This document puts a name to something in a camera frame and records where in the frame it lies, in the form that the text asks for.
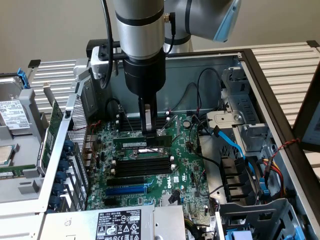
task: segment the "black dimm slot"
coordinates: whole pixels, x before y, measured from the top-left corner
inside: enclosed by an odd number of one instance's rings
[[[116,172],[115,176],[117,178],[124,178],[124,177],[134,177],[134,176],[147,176],[147,175],[160,175],[160,174],[171,174],[171,169],[157,169],[157,170],[150,170],[150,171],[131,171],[131,172]]]
[[[128,178],[113,178],[113,179],[108,179],[106,181],[106,184],[108,187],[137,185],[137,184],[144,184],[144,183],[145,183],[145,178],[143,176],[128,177]]]
[[[118,161],[116,177],[133,177],[171,173],[171,163],[168,157],[143,158]]]
[[[130,171],[147,171],[147,170],[156,170],[156,169],[165,169],[169,168],[169,164],[157,164],[157,165],[140,165],[140,166],[134,166],[134,167],[117,167],[116,171],[118,172],[130,172]]]
[[[118,161],[116,164],[139,164],[139,163],[146,163],[146,164],[154,164],[158,162],[169,162],[169,157],[157,157],[157,158],[141,158],[141,159],[135,159],[135,160],[121,160]]]
[[[140,118],[129,118],[129,121],[130,121],[130,125],[132,126],[134,131],[141,130]],[[156,118],[155,126],[157,129],[161,129],[166,123],[167,123],[167,117],[159,116]],[[124,118],[120,119],[120,131],[121,132],[131,131],[130,125],[129,125],[127,119],[124,119]]]

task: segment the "sticker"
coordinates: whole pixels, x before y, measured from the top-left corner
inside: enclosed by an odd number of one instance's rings
[[[10,130],[30,128],[25,111],[19,100],[1,101],[0,114]]]
[[[129,143],[123,143],[122,147],[123,148],[139,148],[139,147],[146,147],[147,143],[146,142],[129,142]]]
[[[141,210],[101,212],[96,240],[140,240]]]

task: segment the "barcode label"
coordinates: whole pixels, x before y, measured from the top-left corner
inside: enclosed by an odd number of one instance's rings
[[[1,101],[0,114],[10,130],[28,129],[29,122],[19,100]]]

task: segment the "pcie slot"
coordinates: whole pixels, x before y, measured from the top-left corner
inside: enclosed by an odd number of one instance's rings
[[[107,188],[105,190],[106,196],[123,195],[123,194],[143,194],[147,192],[147,187],[144,185],[127,186],[119,188]]]
[[[128,177],[128,178],[112,178],[106,181],[106,185],[108,187],[139,185],[144,183],[145,183],[145,178],[143,176]]]

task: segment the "wire bundle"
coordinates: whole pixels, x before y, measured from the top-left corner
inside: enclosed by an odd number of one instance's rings
[[[268,165],[268,159],[263,159],[263,164],[265,166]],[[281,183],[281,186],[280,186],[280,197],[282,198],[283,196],[285,196],[287,193],[286,193],[286,189],[285,189],[285,186],[284,186],[284,176],[282,175],[281,171],[280,171],[280,168],[278,167],[278,165],[273,161],[271,163],[271,168],[270,168],[272,171],[274,171],[275,173],[278,174],[279,178],[280,178],[280,183]]]

